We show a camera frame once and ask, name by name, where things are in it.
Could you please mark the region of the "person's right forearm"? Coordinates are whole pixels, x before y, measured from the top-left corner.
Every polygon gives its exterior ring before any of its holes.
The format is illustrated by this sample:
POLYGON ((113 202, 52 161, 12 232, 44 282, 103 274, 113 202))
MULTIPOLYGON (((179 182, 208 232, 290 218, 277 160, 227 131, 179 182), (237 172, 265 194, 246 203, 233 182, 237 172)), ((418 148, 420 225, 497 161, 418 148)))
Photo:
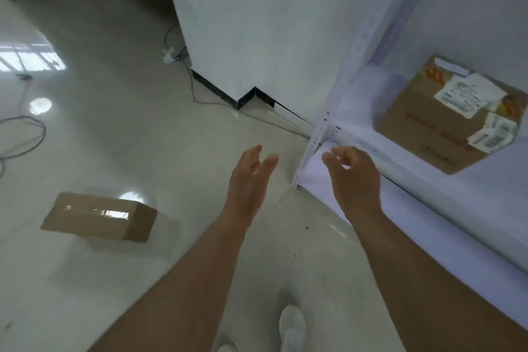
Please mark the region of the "person's right forearm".
POLYGON ((380 209, 347 209, 407 352, 528 352, 528 330, 459 281, 380 209))

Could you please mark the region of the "cardboard box with white labels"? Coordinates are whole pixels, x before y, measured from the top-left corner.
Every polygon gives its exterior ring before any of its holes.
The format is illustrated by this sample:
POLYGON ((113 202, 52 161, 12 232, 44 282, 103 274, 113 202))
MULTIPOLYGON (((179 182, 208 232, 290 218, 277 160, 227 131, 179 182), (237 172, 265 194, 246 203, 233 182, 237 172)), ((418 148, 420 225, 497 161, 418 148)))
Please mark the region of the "cardboard box with white labels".
POLYGON ((527 108, 526 92, 433 54, 374 129, 453 175, 514 143, 527 108))

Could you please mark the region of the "person's left forearm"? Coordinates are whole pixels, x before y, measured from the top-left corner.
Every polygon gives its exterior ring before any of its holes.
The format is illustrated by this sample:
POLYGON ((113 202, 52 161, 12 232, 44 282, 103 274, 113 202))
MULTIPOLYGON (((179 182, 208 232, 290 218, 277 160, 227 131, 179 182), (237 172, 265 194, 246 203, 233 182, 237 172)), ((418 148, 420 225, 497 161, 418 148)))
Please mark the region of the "person's left forearm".
POLYGON ((87 352, 210 352, 253 218, 224 210, 87 352))

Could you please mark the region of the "person's left hand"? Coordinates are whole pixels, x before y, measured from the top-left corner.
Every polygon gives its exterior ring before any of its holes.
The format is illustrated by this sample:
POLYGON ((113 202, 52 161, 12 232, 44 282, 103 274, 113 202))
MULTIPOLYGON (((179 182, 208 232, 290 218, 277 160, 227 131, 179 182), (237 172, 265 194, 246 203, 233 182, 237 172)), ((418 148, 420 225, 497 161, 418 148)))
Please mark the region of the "person's left hand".
POLYGON ((221 212, 221 219, 250 226, 267 195, 268 184, 255 181, 255 172, 262 162, 262 145, 257 144, 243 152, 229 180, 228 193, 221 212))

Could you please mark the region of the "white metal shelf rack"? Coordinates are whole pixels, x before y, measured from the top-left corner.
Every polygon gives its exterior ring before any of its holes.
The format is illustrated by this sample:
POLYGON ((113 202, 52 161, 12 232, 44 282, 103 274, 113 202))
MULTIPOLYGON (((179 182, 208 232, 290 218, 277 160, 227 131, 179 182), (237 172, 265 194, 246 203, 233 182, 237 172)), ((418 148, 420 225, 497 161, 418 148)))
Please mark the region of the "white metal shelf rack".
POLYGON ((343 217, 320 158, 338 144, 365 150, 393 222, 528 329, 528 109, 513 144, 453 175, 374 130, 434 53, 528 93, 528 0, 366 0, 355 15, 292 186, 343 217))

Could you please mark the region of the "person's white right shoe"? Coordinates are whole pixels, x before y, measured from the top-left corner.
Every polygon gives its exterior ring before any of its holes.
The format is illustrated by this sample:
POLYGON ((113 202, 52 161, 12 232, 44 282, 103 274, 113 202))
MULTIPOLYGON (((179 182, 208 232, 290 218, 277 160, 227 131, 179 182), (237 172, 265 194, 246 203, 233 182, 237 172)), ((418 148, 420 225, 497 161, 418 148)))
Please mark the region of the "person's white right shoe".
POLYGON ((279 319, 280 352, 302 352, 306 339, 306 322, 302 311, 294 305, 286 306, 279 319))

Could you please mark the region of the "white plug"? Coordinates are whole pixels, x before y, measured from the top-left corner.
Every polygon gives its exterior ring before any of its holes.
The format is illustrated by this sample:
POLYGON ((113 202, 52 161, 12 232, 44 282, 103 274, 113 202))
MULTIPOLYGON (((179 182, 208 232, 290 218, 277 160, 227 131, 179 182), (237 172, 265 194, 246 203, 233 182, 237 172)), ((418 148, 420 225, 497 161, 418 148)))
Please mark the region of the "white plug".
POLYGON ((182 48, 180 51, 176 51, 173 47, 164 50, 163 62, 165 64, 171 64, 173 62, 183 62, 188 56, 187 47, 182 48))

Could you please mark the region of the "plain taped cardboard box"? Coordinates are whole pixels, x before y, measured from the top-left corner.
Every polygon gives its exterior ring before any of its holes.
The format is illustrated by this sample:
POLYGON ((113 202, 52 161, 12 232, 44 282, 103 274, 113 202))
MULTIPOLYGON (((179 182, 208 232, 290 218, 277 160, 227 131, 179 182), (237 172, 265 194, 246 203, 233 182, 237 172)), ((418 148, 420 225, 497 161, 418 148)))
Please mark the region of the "plain taped cardboard box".
POLYGON ((104 196, 60 193, 41 230, 146 243, 158 211, 142 202, 104 196))

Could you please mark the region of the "person's right hand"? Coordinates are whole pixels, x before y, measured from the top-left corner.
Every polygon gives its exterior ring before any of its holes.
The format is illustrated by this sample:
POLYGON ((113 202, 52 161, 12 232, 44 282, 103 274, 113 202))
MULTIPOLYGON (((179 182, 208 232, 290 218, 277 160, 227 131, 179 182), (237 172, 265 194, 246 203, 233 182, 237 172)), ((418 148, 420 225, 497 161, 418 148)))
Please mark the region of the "person's right hand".
POLYGON ((333 147, 342 173, 331 177, 335 199, 352 225, 382 213, 381 175, 370 156, 355 147, 333 147))

